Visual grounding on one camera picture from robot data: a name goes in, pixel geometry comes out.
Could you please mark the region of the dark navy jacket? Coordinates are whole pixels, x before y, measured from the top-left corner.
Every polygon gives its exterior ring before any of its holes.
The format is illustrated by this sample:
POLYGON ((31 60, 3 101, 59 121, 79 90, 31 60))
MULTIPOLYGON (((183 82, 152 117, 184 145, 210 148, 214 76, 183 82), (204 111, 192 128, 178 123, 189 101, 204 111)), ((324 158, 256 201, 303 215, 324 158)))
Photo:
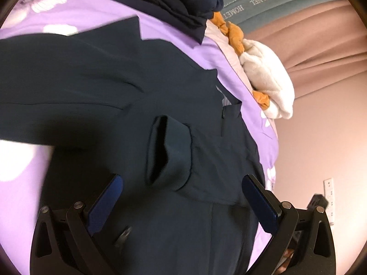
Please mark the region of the dark navy jacket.
POLYGON ((95 243, 118 274, 243 274, 264 173, 241 102, 135 17, 66 37, 1 40, 1 138, 55 148, 40 202, 122 193, 95 243))

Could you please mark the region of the white orange plush toy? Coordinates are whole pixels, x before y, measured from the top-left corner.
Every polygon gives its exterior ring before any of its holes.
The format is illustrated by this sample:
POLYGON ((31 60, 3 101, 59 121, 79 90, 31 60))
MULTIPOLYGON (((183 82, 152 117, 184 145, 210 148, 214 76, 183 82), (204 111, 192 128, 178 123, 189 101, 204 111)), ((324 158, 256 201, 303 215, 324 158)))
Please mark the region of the white orange plush toy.
POLYGON ((239 79, 270 119, 293 116, 295 91, 279 57, 265 44, 249 40, 220 12, 207 21, 205 36, 215 41, 239 79))

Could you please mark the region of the pink curtain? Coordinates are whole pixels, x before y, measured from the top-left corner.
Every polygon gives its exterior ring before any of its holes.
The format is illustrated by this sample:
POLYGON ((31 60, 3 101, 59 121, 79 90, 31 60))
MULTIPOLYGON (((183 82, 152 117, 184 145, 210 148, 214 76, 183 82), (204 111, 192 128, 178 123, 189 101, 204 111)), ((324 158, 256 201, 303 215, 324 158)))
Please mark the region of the pink curtain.
POLYGON ((308 7, 245 38, 278 55, 297 97, 366 73, 366 25, 350 0, 308 7))

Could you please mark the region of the purple floral bed sheet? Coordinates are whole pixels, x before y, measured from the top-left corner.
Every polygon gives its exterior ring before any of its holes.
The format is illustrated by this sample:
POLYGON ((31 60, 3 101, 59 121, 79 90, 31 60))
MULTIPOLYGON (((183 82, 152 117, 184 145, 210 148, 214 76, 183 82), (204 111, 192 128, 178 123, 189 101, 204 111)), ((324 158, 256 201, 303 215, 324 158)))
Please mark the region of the purple floral bed sheet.
MULTIPOLYGON (((275 124, 257 105, 237 54, 212 23, 198 44, 170 25, 111 0, 20 0, 1 38, 29 33, 69 36, 136 15, 144 39, 172 42, 201 67, 217 69, 225 87, 242 102, 243 119, 259 147, 266 189, 272 190, 279 151, 275 124)), ((29 273, 40 188, 51 151, 49 146, 1 141, 1 246, 21 274, 29 273)))

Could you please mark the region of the white wall power strip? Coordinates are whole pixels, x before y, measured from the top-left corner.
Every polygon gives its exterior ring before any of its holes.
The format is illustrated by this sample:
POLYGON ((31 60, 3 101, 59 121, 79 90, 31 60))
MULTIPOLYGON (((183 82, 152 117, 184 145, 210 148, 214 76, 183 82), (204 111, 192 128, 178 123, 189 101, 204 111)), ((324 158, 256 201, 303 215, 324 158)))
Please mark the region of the white wall power strip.
POLYGON ((326 208, 329 224, 332 226, 335 224, 335 191, 334 191, 334 179, 329 178, 323 181, 324 197, 328 201, 326 208))

